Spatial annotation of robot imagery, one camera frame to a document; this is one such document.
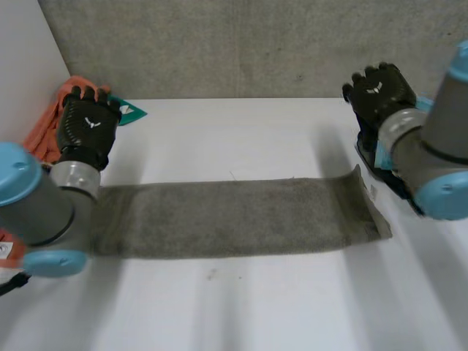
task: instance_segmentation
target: white table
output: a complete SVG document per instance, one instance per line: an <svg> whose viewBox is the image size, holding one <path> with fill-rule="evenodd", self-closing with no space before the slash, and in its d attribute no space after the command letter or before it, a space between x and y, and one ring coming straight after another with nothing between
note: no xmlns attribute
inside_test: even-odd
<svg viewBox="0 0 468 351"><path fill-rule="evenodd" d="M338 176L362 163L340 99L135 100L103 184ZM0 349L465 350L468 222L420 220L373 181L394 238L337 252L96 259L0 298Z"/></svg>

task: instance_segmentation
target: black cable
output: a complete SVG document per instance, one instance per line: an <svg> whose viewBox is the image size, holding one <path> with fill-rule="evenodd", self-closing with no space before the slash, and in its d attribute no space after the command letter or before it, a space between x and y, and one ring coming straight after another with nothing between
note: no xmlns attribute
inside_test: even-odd
<svg viewBox="0 0 468 351"><path fill-rule="evenodd" d="M31 276L24 272L16 274L8 282L0 285L0 296L5 295L18 287L22 287L28 282L29 278L31 278Z"/></svg>

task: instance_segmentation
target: gray towel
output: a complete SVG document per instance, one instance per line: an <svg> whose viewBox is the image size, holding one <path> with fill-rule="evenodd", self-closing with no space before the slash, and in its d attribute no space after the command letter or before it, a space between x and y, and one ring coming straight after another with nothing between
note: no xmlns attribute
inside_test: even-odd
<svg viewBox="0 0 468 351"><path fill-rule="evenodd" d="M325 252L391 237L356 167L339 178L102 188L94 253L178 259Z"/></svg>

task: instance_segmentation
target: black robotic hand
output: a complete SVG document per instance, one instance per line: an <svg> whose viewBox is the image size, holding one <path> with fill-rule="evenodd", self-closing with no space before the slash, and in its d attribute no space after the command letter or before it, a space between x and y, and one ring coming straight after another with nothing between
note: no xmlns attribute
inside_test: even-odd
<svg viewBox="0 0 468 351"><path fill-rule="evenodd" d="M107 102L107 93L102 89L98 90L96 101L89 86L83 97L80 95L80 87L74 86L64 99L64 113L57 131L59 161L80 161L104 170L121 120L120 103Z"/></svg>
<svg viewBox="0 0 468 351"><path fill-rule="evenodd" d="M379 68L364 70L366 76L352 75L354 86L343 86L343 97L352 105L360 122L378 130L395 112L416 105L416 95L394 64L382 62Z"/></svg>

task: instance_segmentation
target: concrete wall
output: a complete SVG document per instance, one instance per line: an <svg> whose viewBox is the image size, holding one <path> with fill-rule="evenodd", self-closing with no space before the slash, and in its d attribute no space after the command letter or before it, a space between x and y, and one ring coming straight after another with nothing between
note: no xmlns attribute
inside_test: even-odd
<svg viewBox="0 0 468 351"><path fill-rule="evenodd" d="M467 0L39 0L72 74L126 98L337 97L391 61L432 95Z"/></svg>

